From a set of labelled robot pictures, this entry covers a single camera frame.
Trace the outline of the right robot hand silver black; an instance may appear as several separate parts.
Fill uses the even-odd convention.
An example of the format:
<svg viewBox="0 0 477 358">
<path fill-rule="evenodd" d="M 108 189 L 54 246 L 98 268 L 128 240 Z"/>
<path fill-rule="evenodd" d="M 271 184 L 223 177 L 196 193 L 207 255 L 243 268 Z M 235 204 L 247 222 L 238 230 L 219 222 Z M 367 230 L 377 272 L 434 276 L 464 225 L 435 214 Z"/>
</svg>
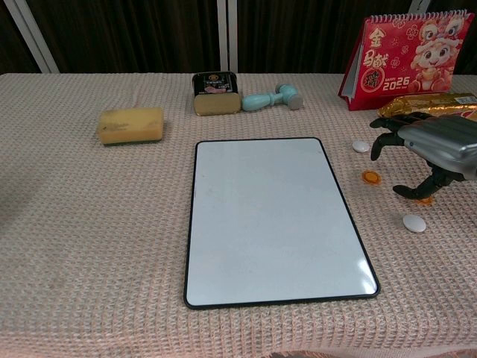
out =
<svg viewBox="0 0 477 358">
<path fill-rule="evenodd" d="M 385 128 L 373 143 L 370 159 L 376 161 L 386 146 L 403 146 L 424 159 L 431 174 L 417 187 L 396 185 L 403 198 L 422 200 L 452 182 L 476 179 L 476 123 L 455 114 L 433 116 L 412 112 L 379 117 L 371 128 Z"/>
</svg>

